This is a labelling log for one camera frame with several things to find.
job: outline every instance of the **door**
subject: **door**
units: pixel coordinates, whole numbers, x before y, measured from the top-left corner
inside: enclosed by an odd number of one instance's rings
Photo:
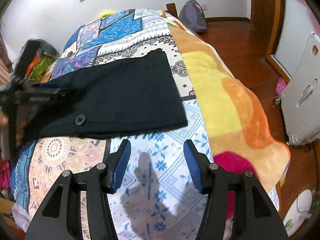
[[[251,0],[251,24],[263,39],[269,41],[274,21],[276,0]]]

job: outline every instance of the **metal screw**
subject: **metal screw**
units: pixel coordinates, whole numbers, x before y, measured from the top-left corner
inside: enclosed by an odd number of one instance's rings
[[[245,174],[247,177],[252,177],[252,176],[253,176],[253,172],[252,172],[252,171],[245,171],[244,174]]]
[[[217,170],[219,168],[219,166],[215,163],[210,163],[209,164],[209,168],[212,169],[212,170]]]
[[[70,171],[69,170],[65,170],[62,172],[62,176],[63,177],[68,177],[70,175]]]
[[[106,167],[106,165],[105,165],[104,163],[99,163],[99,164],[97,165],[97,169],[98,169],[98,170],[103,170],[105,167]]]

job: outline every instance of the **gray bag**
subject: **gray bag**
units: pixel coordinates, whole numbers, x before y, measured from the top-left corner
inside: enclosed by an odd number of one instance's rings
[[[196,0],[190,0],[185,4],[180,12],[179,20],[196,33],[207,29],[203,10]]]

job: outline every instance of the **button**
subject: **button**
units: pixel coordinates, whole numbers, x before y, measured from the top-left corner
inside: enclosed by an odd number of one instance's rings
[[[80,114],[76,117],[75,119],[75,123],[76,125],[81,125],[85,122],[85,115],[84,114]]]

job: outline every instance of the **pink patch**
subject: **pink patch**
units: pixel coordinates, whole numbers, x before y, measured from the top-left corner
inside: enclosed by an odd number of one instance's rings
[[[214,156],[213,160],[214,160],[214,163],[217,163],[226,171],[242,173],[246,170],[249,170],[249,171],[252,171],[256,177],[258,177],[257,172],[253,167],[253,165],[248,160],[246,160],[245,158],[242,158],[236,153],[229,152],[229,151],[223,152]],[[227,205],[227,220],[233,217],[234,200],[235,200],[234,192],[229,191],[228,205]]]
[[[10,166],[9,163],[6,162],[3,166],[3,170],[0,173],[0,189],[9,189],[9,181],[10,181]]]
[[[276,86],[276,95],[279,97],[281,96],[283,90],[287,87],[287,83],[283,78],[278,79],[278,83]]]
[[[77,62],[77,63],[75,63],[75,65],[74,65],[75,67],[79,67],[79,68],[82,68],[82,66]]]

